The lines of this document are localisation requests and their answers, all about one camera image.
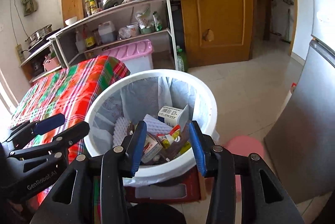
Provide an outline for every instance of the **metal bolt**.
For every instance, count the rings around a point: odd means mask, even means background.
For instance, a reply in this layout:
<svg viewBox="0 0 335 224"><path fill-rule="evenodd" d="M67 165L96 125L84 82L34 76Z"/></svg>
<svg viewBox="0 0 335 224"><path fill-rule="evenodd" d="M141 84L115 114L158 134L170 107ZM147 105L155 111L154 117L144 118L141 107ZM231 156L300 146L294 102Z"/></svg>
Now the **metal bolt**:
<svg viewBox="0 0 335 224"><path fill-rule="evenodd" d="M81 162L81 161L85 160L85 158L86 158L86 156L84 154L80 154L80 155L77 156L76 159L77 159L77 161Z"/></svg>
<svg viewBox="0 0 335 224"><path fill-rule="evenodd" d="M120 145L118 145L118 146L116 146L116 147L114 147L114 152L116 152L116 153L120 153L120 152L122 152L123 151L123 147L122 146L120 146Z"/></svg>
<svg viewBox="0 0 335 224"><path fill-rule="evenodd" d="M257 161L259 160L261 157L257 154L257 153L251 153L250 157L254 160Z"/></svg>
<svg viewBox="0 0 335 224"><path fill-rule="evenodd" d="M61 153L61 152L57 152L57 153L55 154L55 158L56 158L56 159L59 159L61 156L62 156L62 153Z"/></svg>
<svg viewBox="0 0 335 224"><path fill-rule="evenodd" d="M215 151L215 152L221 152L223 150L222 146L220 145L213 145L212 146L212 149Z"/></svg>

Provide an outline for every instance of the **pink lid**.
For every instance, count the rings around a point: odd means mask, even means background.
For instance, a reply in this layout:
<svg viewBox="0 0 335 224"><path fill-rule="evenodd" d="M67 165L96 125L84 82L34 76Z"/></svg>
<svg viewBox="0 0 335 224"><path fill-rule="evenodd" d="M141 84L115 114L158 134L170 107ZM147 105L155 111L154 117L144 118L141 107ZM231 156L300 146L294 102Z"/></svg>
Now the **pink lid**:
<svg viewBox="0 0 335 224"><path fill-rule="evenodd" d="M153 52L153 47L151 45L151 40L144 39L104 51L106 54L107 52L109 52L108 56L115 57L120 61L125 61L151 54Z"/></svg>

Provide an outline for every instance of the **red plaid tablecloth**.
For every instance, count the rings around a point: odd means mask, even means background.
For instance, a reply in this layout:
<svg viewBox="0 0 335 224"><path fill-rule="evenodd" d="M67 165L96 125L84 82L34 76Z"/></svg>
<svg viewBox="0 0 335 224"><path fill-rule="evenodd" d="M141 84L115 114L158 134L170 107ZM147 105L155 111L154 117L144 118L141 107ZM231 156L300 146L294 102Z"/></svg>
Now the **red plaid tablecloth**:
<svg viewBox="0 0 335 224"><path fill-rule="evenodd" d="M57 113L65 115L65 124L43 136L37 136L26 147L51 142L52 138L85 119L86 113L108 86L129 75L127 67L113 57L100 56L52 73L36 83L21 100L12 116L11 126L26 120L36 121ZM84 140L69 149L69 162L83 153ZM46 189L38 195L41 203L47 195Z"/></svg>

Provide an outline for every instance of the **white trash can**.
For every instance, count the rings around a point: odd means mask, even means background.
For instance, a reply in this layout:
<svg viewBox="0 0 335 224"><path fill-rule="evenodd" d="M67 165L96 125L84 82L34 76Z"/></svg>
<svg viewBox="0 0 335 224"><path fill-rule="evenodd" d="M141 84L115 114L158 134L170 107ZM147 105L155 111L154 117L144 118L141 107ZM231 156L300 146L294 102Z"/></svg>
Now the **white trash can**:
<svg viewBox="0 0 335 224"><path fill-rule="evenodd" d="M210 89L190 74L175 70L149 70L125 77L103 91L88 110L85 121L93 127L113 133L113 123L119 117L137 124L146 114L157 116L163 106L183 109L189 105L189 119L196 120L202 133L218 142L215 131L217 107ZM84 138L92 157L109 148L106 137L90 130ZM192 149L170 162L155 166L140 166L132 179L124 178L125 186L145 186L178 177L195 166Z"/></svg>

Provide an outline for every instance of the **blue gripper pad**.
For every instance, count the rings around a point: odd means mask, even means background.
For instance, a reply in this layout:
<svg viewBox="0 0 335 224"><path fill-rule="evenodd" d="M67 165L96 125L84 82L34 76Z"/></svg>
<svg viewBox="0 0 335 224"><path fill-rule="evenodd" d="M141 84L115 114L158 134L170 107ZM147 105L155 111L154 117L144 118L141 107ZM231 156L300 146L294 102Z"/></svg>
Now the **blue gripper pad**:
<svg viewBox="0 0 335 224"><path fill-rule="evenodd" d="M200 138L203 138L203 136L196 121L190 122L189 132L195 162L197 163L198 171L204 177L207 173L207 167L205 162L205 151L200 141Z"/></svg>
<svg viewBox="0 0 335 224"><path fill-rule="evenodd" d="M139 121L136 130L133 134L133 138L135 138L134 141L137 140L137 142L135 144L135 148L133 151L132 165L130 169L130 173L132 176L135 176L135 173L138 171L138 168L140 166L146 135L147 135L146 123L144 121Z"/></svg>
<svg viewBox="0 0 335 224"><path fill-rule="evenodd" d="M53 130L55 128L60 127L61 125L64 125L64 123L65 123L64 114L57 113L56 115L53 115L47 119L37 122L35 128L33 129L33 132L35 135L43 135L49 132L50 130Z"/></svg>

